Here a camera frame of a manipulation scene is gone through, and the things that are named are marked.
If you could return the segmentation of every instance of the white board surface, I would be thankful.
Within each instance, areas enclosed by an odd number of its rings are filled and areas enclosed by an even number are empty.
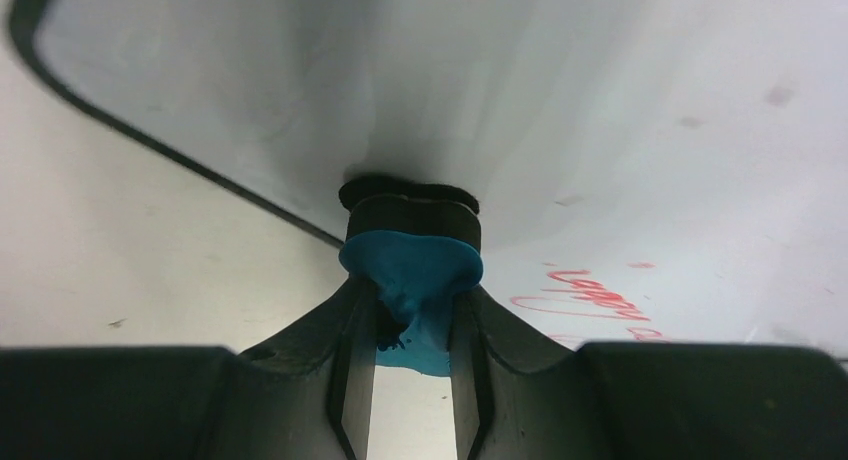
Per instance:
[[[54,0],[77,95],[343,236],[465,188],[542,332],[848,356],[848,0]]]

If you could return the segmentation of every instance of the smudge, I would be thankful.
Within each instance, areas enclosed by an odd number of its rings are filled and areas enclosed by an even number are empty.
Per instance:
[[[571,205],[580,203],[583,200],[585,200],[585,199],[583,197],[581,197],[580,195],[569,195],[569,196],[567,196],[567,197],[565,197],[561,200],[557,200],[554,203],[556,203],[557,205],[563,206],[563,207],[570,207]]]
[[[795,90],[783,85],[775,85],[769,90],[763,101],[774,107],[785,107],[795,97]]]
[[[706,122],[697,117],[680,117],[680,119],[677,120],[678,125],[680,125],[681,127],[690,128],[692,130],[697,130],[701,128],[704,123]]]

